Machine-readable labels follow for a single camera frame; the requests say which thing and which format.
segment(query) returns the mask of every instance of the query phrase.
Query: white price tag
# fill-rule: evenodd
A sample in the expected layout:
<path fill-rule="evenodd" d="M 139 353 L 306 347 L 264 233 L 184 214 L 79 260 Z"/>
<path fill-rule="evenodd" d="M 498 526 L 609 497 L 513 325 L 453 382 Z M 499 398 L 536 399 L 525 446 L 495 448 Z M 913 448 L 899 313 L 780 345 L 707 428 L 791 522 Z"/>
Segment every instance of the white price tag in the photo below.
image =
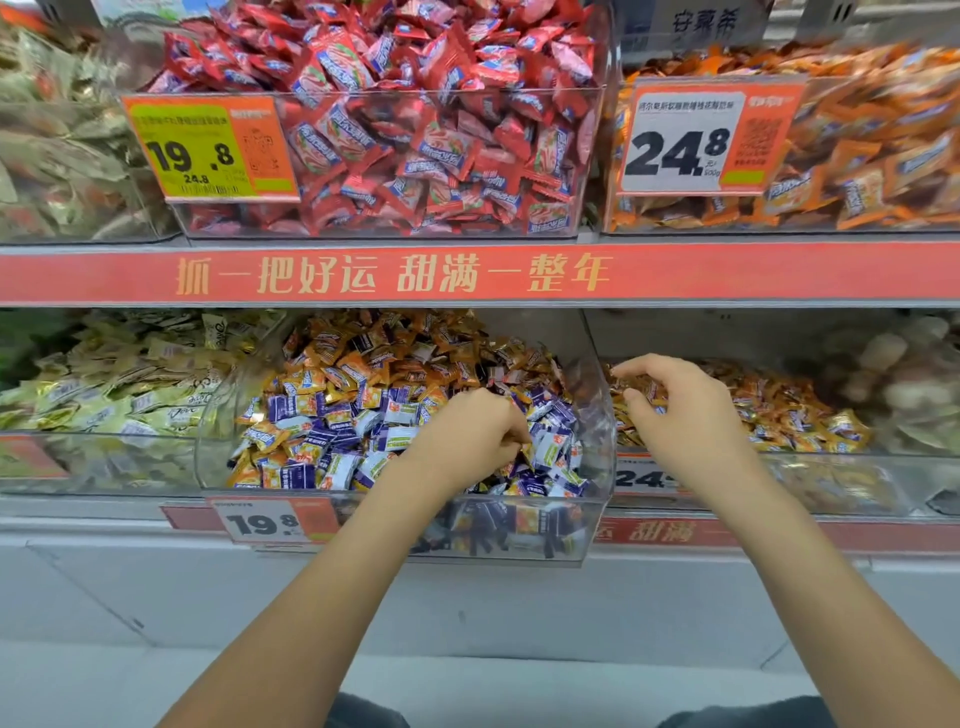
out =
<path fill-rule="evenodd" d="M 210 497 L 237 544 L 309 544 L 293 505 L 284 497 Z"/>
<path fill-rule="evenodd" d="M 680 486 L 649 455 L 616 458 L 616 492 L 635 496 L 675 496 Z"/>
<path fill-rule="evenodd" d="M 733 133 L 746 94 L 740 91 L 648 91 L 639 97 L 627 140 L 624 193 L 720 193 Z"/>

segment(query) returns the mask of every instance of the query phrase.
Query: person's right arm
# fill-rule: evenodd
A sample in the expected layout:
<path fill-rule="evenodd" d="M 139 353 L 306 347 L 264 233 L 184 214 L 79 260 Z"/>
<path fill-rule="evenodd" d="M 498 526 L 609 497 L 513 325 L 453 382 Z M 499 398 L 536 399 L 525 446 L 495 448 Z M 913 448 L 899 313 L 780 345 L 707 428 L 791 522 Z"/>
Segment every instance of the person's right arm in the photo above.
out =
<path fill-rule="evenodd" d="M 682 359 L 647 354 L 613 368 L 666 386 L 658 414 L 626 400 L 657 463 L 709 507 L 754 563 L 840 728 L 960 725 L 960 680 L 836 550 L 748 442 L 727 387 Z"/>

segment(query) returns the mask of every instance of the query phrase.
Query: yellow price tag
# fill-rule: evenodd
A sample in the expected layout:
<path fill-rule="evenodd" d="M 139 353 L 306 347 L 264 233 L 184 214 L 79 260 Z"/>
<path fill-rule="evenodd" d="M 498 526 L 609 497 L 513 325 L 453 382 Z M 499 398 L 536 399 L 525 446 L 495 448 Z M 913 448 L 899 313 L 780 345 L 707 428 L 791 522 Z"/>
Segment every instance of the yellow price tag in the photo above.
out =
<path fill-rule="evenodd" d="M 124 98 L 167 202 L 299 202 L 269 96 Z"/>

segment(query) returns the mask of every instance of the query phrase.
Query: person's right hand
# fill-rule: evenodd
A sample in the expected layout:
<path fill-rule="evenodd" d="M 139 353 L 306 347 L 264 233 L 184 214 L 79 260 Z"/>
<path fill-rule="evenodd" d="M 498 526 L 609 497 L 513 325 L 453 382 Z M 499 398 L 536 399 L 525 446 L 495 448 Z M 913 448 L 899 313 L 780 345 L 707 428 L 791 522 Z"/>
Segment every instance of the person's right hand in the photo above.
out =
<path fill-rule="evenodd" d="M 624 392 L 630 419 L 657 464 L 709 504 L 719 489 L 766 474 L 727 386 L 683 359 L 646 354 L 621 362 L 614 376 L 647 375 L 667 389 L 658 414 L 636 389 Z"/>

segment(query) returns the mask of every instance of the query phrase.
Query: person's left arm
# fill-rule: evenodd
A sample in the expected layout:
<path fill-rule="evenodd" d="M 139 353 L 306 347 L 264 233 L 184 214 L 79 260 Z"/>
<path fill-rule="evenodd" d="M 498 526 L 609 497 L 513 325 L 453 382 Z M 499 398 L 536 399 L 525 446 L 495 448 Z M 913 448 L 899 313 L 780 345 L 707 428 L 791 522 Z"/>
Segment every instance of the person's left arm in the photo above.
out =
<path fill-rule="evenodd" d="M 454 397 L 157 728 L 322 726 L 410 547 L 448 499 L 510 462 L 528 440 L 509 399 L 486 390 Z"/>

